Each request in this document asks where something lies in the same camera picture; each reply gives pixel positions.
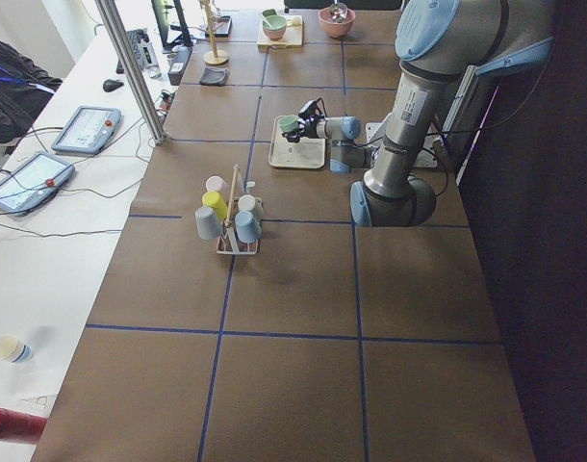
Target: white table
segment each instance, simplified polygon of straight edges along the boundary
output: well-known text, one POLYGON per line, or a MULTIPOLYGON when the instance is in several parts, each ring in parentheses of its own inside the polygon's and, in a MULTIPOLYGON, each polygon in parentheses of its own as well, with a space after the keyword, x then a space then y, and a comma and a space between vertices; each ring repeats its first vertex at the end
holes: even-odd
MULTIPOLYGON (((163 75, 158 80, 146 76, 145 81, 156 100, 162 90, 175 88, 167 79, 166 59, 159 53, 153 23, 142 26, 125 21, 125 27, 147 27, 155 43, 163 75)), ((35 128, 64 126, 78 106, 87 105, 119 108, 123 119, 115 138, 125 133, 141 114, 128 85, 111 93, 102 90, 107 78, 126 83, 124 76, 115 74, 116 62, 110 38, 99 28, 35 128)), ((48 148, 56 136, 54 132, 39 134, 48 148)), ((122 229, 152 152, 149 138, 145 125, 138 123, 112 147, 80 162, 75 177, 65 186, 114 195, 135 184, 120 195, 103 198, 92 192, 60 192, 27 217, 2 216, 0 223, 40 234, 122 229)), ((14 169, 41 149, 35 137, 26 138, 5 168, 14 169)), ((84 160, 65 158, 70 162, 84 160)), ((34 350, 33 358, 24 364, 0 361, 0 407, 49 415, 118 237, 119 233, 113 232, 40 238, 0 227, 0 337, 13 334, 34 350)), ((0 441, 0 461, 28 461, 34 449, 0 441)))

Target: beige tray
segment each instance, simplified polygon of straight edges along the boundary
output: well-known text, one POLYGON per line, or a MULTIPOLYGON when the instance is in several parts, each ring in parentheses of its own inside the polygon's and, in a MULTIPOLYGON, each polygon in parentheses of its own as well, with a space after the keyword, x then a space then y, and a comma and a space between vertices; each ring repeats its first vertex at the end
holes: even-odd
POLYGON ((283 117, 279 115, 274 120, 268 163, 276 168, 322 168, 325 164, 325 140, 302 138, 300 142, 288 142, 278 128, 278 121, 283 117))
POLYGON ((268 48, 289 48, 289 47, 296 47, 302 46, 302 40, 304 36, 304 21, 302 16, 295 16, 295 15, 286 15, 284 14, 285 18, 287 19, 287 23, 291 24, 291 21, 295 17, 300 18, 300 25, 299 26, 289 26, 287 27, 287 31, 285 35, 280 38, 279 40, 270 40, 264 34, 264 30, 262 29, 262 19, 261 17, 257 18, 257 22, 259 23, 259 32, 257 34, 257 48, 260 51, 266 51, 268 48))

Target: blue framed tablet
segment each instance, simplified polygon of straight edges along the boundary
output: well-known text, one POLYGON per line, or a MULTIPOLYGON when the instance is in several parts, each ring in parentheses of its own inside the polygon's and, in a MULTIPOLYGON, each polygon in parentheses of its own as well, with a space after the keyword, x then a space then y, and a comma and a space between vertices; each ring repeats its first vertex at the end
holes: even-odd
POLYGON ((75 173, 75 166, 38 152, 0 182, 0 210, 24 216, 52 198, 75 173))
POLYGON ((118 109, 80 106, 54 140, 52 149, 94 156, 105 147, 121 119, 118 109))

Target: white electronic device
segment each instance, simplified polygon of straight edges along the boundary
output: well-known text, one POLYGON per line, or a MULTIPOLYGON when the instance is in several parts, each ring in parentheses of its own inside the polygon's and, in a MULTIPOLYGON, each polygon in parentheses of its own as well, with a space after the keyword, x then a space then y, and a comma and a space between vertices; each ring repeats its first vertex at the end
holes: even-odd
POLYGON ((38 152, 0 182, 0 210, 24 216, 53 197, 75 173, 75 166, 38 152))
POLYGON ((105 147, 121 119, 118 109, 80 106, 54 140, 52 149, 94 156, 105 147))

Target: yellow cup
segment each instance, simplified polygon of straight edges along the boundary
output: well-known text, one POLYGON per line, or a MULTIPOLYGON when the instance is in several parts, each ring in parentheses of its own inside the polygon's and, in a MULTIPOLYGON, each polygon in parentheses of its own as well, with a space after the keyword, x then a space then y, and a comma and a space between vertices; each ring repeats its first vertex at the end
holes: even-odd
POLYGON ((205 192, 204 195, 201 197, 201 202, 206 207, 212 207, 213 209, 215 209, 215 212, 217 213, 217 218, 221 221, 227 218, 227 204, 225 203, 225 199, 223 199, 223 196, 220 195, 219 192, 205 192))

